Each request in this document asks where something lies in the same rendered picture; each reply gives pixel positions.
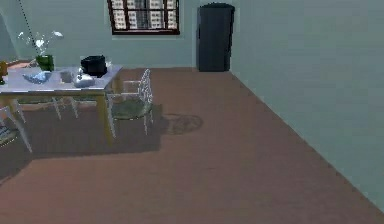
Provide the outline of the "yellow green bottle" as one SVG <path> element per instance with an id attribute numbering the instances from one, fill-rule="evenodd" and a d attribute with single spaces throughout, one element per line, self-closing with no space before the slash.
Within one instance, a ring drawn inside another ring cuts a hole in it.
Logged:
<path id="1" fill-rule="evenodd" d="M 6 76 L 7 74 L 8 74 L 7 63 L 5 61 L 0 61 L 0 85 L 5 84 L 3 77 Z"/>

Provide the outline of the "pale grey bowl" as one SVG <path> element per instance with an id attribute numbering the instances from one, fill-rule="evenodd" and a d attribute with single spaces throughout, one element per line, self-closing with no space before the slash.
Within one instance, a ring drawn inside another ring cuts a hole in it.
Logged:
<path id="1" fill-rule="evenodd" d="M 95 79 L 88 75 L 77 75 L 73 80 L 73 84 L 76 88 L 86 88 L 93 86 L 95 84 Z"/>

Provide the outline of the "white flowers in green pot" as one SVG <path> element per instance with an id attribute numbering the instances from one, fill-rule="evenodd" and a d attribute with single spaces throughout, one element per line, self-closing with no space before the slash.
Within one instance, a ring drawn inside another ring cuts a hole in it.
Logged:
<path id="1" fill-rule="evenodd" d="M 64 35 L 59 31 L 52 31 L 49 35 L 36 33 L 35 36 L 31 34 L 26 35 L 24 32 L 20 32 L 17 36 L 19 40 L 25 42 L 27 46 L 32 46 L 37 55 L 29 62 L 27 68 L 39 67 L 42 71 L 53 71 L 54 60 L 51 54 L 48 54 L 48 48 L 53 40 L 63 39 Z"/>

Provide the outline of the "black fridge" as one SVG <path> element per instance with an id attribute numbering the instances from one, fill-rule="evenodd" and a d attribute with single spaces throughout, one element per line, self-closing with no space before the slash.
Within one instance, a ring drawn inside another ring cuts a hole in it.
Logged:
<path id="1" fill-rule="evenodd" d="M 209 3 L 197 13 L 197 68 L 202 72 L 230 69 L 235 7 Z"/>

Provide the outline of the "black pot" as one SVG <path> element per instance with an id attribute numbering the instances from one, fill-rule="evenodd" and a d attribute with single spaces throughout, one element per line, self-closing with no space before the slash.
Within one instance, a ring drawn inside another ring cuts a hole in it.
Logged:
<path id="1" fill-rule="evenodd" d="M 87 56 L 81 60 L 81 68 L 85 74 L 100 78 L 107 73 L 105 56 Z"/>

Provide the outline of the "grey top wooden table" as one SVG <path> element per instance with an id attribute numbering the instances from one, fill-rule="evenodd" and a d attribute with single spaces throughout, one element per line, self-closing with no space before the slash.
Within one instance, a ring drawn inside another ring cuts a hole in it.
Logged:
<path id="1" fill-rule="evenodd" d="M 12 100 L 25 96 L 93 96 L 97 102 L 99 118 L 104 126 L 104 133 L 109 144 L 114 137 L 107 115 L 107 88 L 111 83 L 118 83 L 118 73 L 121 65 L 112 65 L 107 68 L 107 73 L 95 79 L 95 84 L 86 88 L 76 88 L 73 83 L 62 83 L 61 71 L 75 71 L 76 67 L 58 67 L 52 72 L 51 78 L 43 84 L 32 84 L 23 78 L 23 74 L 38 72 L 38 68 L 17 68 L 8 71 L 8 80 L 5 85 L 0 85 L 0 102 L 11 106 Z"/>

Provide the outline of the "dark red framed window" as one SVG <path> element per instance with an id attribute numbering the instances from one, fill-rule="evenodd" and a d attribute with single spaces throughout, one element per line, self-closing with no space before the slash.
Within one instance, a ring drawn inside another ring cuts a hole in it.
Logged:
<path id="1" fill-rule="evenodd" d="M 113 35 L 179 35 L 179 0 L 106 0 Z"/>

